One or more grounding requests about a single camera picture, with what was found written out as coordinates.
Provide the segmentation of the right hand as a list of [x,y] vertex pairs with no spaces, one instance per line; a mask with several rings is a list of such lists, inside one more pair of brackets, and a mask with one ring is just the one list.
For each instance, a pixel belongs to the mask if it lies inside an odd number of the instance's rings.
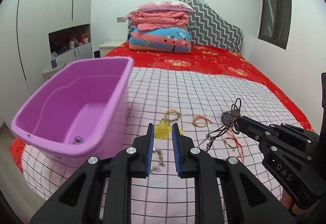
[[313,205],[306,210],[299,208],[296,204],[294,204],[292,198],[287,194],[285,190],[282,191],[280,202],[287,210],[290,210],[295,215],[305,215],[305,214],[310,215],[311,212],[316,207],[315,205]]

